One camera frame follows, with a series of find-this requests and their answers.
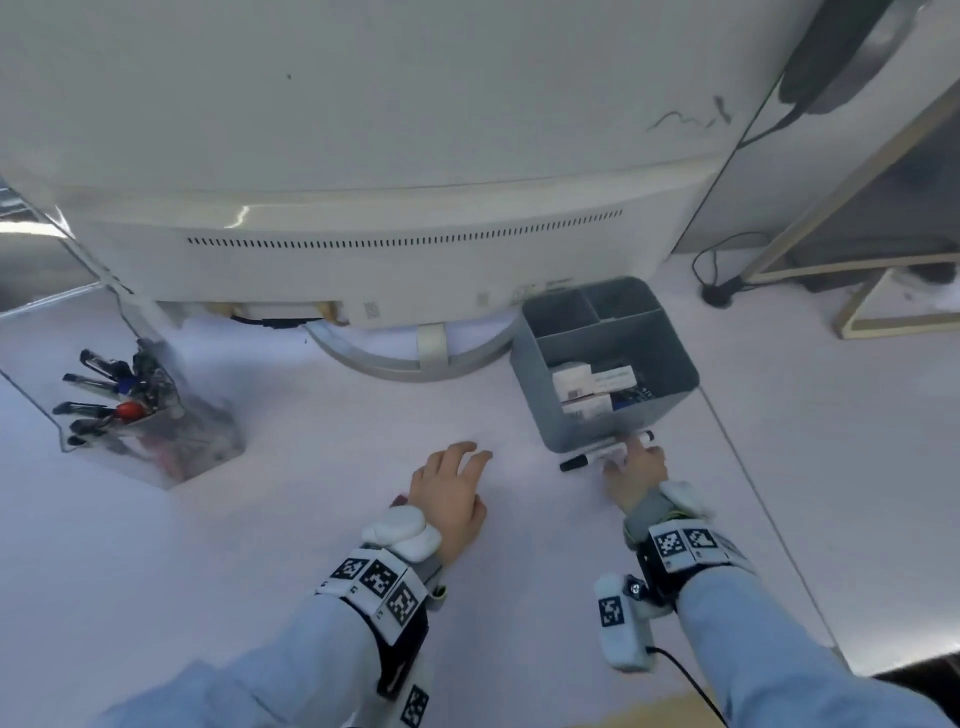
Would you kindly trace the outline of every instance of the white desk surface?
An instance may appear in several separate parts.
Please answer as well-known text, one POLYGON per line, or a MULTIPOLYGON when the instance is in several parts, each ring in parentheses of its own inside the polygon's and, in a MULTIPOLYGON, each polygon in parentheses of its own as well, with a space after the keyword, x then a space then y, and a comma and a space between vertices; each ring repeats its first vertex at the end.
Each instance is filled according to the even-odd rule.
MULTIPOLYGON (((481 483, 490 516, 433 618, 429 724, 556 727, 687 690, 666 663, 639 677, 604 664, 592 584, 636 562, 599 474, 557 470, 507 358, 399 384, 346 369, 299 330, 197 319, 179 343, 193 383, 235 403, 249 448, 170 492, 57 454, 53 429, 0 381, 0 724, 79 725, 192 659, 262 643, 426 455, 465 438, 495 453, 481 483)), ((655 431, 672 475, 699 484, 771 591, 829 644, 703 396, 655 431)), ((655 633, 695 667, 674 618, 655 633)))
MULTIPOLYGON (((721 278, 755 254, 721 254, 721 278)), ((851 669, 960 650, 960 332, 841 341, 849 293, 795 283, 713 310, 691 258, 655 291, 851 669)))

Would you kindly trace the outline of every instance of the clear acrylic pen holder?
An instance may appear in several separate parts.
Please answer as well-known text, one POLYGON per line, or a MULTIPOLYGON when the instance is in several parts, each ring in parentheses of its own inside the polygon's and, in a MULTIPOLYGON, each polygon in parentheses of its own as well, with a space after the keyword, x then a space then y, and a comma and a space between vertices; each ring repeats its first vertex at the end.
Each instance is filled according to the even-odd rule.
POLYGON ((164 489, 244 451, 228 409, 191 391, 169 344, 151 330, 134 330, 116 295, 99 283, 0 313, 0 375, 56 427, 63 452, 164 489), (84 349, 128 364, 141 352, 138 361, 153 362, 150 387, 124 396, 64 381, 63 375, 76 374, 109 384, 81 364, 84 349), (146 416, 133 422, 107 417, 103 427, 87 431, 77 421, 89 428, 96 418, 54 414, 63 402, 112 409, 122 401, 143 401, 146 416))

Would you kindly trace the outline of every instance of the light blue sleeve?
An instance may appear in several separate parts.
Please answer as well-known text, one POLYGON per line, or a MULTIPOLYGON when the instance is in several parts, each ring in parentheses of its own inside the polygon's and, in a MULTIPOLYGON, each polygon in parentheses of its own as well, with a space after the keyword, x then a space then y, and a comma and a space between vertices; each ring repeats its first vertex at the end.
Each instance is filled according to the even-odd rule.
POLYGON ((273 642, 217 669, 193 663, 91 728, 340 728, 375 694, 380 658, 346 603, 314 596, 273 642))
POLYGON ((732 728, 953 728, 922 695, 849 673, 744 570, 697 574, 677 613, 732 728))

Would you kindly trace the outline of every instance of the ventilation slot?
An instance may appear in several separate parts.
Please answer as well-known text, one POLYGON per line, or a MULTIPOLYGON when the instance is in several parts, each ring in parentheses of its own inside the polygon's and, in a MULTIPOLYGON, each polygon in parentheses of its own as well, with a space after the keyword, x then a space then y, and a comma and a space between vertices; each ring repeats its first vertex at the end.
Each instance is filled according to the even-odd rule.
POLYGON ((569 220, 554 220, 551 223, 527 225, 522 228, 500 228, 491 231, 457 232, 427 237, 377 238, 360 240, 250 240, 249 238, 224 237, 188 237, 190 245, 206 245, 219 248, 284 248, 286 250, 345 250, 356 248, 399 248, 412 245, 439 245, 441 243, 459 243, 469 240, 487 240, 492 237, 513 237, 531 232, 546 232, 558 228, 571 228, 578 225, 598 223, 620 217, 623 209, 598 212, 588 217, 575 217, 569 220))

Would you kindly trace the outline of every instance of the hand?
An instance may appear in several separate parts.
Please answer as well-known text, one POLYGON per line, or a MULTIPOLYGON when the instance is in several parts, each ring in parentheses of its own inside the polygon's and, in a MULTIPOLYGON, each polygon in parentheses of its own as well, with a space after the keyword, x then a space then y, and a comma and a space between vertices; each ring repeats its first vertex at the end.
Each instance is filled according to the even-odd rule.
POLYGON ((627 462, 621 471, 608 462, 603 469, 607 495, 629 516, 647 493, 668 478, 663 448, 645 448, 636 437, 627 439, 627 462))
POLYGON ((477 496, 477 483, 493 453, 477 452, 458 474, 464 455, 476 449, 476 443, 455 443, 434 452, 410 481, 408 502, 416 505, 426 522, 440 531, 443 541, 438 555, 445 567, 473 543, 487 518, 487 506, 477 496))

